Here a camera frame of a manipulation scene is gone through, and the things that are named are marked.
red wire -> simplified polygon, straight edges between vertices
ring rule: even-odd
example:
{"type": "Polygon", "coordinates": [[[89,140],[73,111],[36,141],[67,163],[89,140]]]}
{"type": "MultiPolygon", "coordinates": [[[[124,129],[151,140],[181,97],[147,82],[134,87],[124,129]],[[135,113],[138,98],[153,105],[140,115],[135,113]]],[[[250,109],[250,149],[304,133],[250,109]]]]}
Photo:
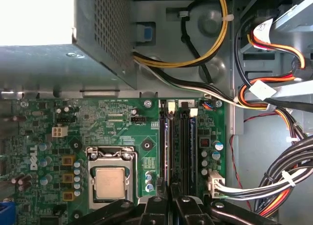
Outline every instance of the red wire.
{"type": "MultiPolygon", "coordinates": [[[[250,121],[250,120],[253,120],[257,117],[262,117],[262,116],[274,116],[274,115],[277,115],[276,113],[263,113],[263,114],[260,114],[260,115],[257,115],[257,116],[251,116],[249,118],[247,118],[246,120],[244,120],[244,123],[247,122],[247,121],[250,121]]],[[[240,177],[239,177],[239,174],[238,174],[238,171],[237,171],[237,167],[236,167],[236,164],[235,164],[235,154],[234,154],[234,148],[233,148],[233,139],[234,139],[234,136],[235,135],[232,135],[229,139],[229,145],[230,145],[230,149],[231,149],[231,160],[232,160],[232,163],[233,163],[233,168],[234,168],[234,171],[235,171],[235,176],[236,176],[236,179],[237,179],[237,182],[238,182],[238,185],[241,189],[243,189],[243,185],[241,184],[240,182],[240,177]]],[[[251,204],[249,201],[246,202],[249,209],[252,211],[252,207],[251,207],[251,204]]]]}

cable tie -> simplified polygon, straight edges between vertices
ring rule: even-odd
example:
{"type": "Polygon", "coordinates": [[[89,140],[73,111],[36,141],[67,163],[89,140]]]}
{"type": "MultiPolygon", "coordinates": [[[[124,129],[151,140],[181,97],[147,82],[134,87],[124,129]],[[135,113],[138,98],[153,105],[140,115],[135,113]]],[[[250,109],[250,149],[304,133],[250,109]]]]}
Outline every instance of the cable tie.
{"type": "Polygon", "coordinates": [[[266,111],[273,112],[273,111],[276,110],[276,108],[277,108],[277,106],[272,105],[272,104],[268,104],[268,107],[266,108],[266,111]]]}
{"type": "Polygon", "coordinates": [[[223,21],[233,21],[234,20],[234,15],[233,14],[229,14],[225,17],[223,17],[223,21]]]}
{"type": "Polygon", "coordinates": [[[295,183],[291,178],[291,175],[285,170],[282,171],[282,177],[289,182],[292,187],[295,187],[295,183]]]}
{"type": "Polygon", "coordinates": [[[238,97],[234,97],[234,99],[233,99],[233,101],[237,104],[238,102],[239,102],[239,99],[238,99],[238,97]]]}
{"type": "Polygon", "coordinates": [[[265,176],[265,178],[267,178],[272,183],[277,183],[278,182],[278,180],[273,179],[271,176],[269,176],[267,172],[264,173],[264,176],[265,176]]]}
{"type": "Polygon", "coordinates": [[[295,127],[301,126],[301,124],[300,124],[299,122],[295,122],[293,125],[294,125],[295,127]]]}
{"type": "Polygon", "coordinates": [[[179,18],[189,17],[189,11],[180,11],[178,17],[179,18]]]}
{"type": "Polygon", "coordinates": [[[291,142],[297,142],[298,138],[291,138],[290,136],[286,137],[286,142],[287,143],[291,143],[291,142]]]}

blue port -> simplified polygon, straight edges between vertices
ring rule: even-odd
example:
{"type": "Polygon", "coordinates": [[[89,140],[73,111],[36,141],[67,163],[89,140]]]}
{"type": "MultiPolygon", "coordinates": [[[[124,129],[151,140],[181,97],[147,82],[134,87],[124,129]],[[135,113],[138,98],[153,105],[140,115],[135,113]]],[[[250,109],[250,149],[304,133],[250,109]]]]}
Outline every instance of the blue port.
{"type": "Polygon", "coordinates": [[[13,225],[15,223],[16,208],[14,202],[0,202],[0,224],[13,225]]]}

solid capacitor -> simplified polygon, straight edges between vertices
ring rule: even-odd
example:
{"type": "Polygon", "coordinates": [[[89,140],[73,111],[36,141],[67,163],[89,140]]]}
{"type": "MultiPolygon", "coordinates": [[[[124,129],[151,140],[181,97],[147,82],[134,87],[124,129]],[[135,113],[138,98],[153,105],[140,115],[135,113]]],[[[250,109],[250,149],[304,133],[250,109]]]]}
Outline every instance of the solid capacitor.
{"type": "Polygon", "coordinates": [[[214,160],[219,160],[221,158],[221,154],[217,150],[211,151],[211,156],[214,160]]]}
{"type": "Polygon", "coordinates": [[[224,145],[219,141],[214,141],[213,146],[217,151],[221,151],[224,148],[224,145]]]}

white cable tie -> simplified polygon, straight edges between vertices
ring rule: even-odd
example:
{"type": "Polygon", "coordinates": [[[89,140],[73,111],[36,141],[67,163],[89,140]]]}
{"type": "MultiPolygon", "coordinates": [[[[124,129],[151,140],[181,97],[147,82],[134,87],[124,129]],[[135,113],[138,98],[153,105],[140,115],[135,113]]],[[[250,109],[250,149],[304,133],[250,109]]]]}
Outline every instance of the white cable tie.
{"type": "Polygon", "coordinates": [[[273,112],[276,110],[276,108],[277,108],[277,106],[272,105],[272,104],[268,104],[268,107],[266,108],[265,111],[273,112]]]}
{"type": "Polygon", "coordinates": [[[295,127],[301,126],[301,124],[300,124],[299,122],[295,122],[293,125],[294,125],[295,127]]]}
{"type": "Polygon", "coordinates": [[[238,103],[239,102],[239,100],[238,100],[238,97],[234,97],[234,99],[233,99],[233,101],[235,102],[235,103],[238,103]]]}
{"type": "Polygon", "coordinates": [[[180,11],[178,17],[185,18],[189,16],[189,11],[180,11]]]}
{"type": "Polygon", "coordinates": [[[290,136],[286,137],[286,142],[287,143],[291,143],[291,142],[297,142],[298,138],[291,138],[290,136]]]}
{"type": "Polygon", "coordinates": [[[235,16],[233,14],[229,14],[225,17],[223,17],[223,21],[233,21],[235,16]]]}
{"type": "Polygon", "coordinates": [[[295,187],[295,183],[294,183],[294,181],[292,180],[292,177],[291,177],[291,175],[288,173],[288,172],[286,172],[286,171],[282,171],[282,177],[285,179],[285,180],[287,180],[288,182],[289,182],[289,184],[292,186],[292,187],[295,187]]]}

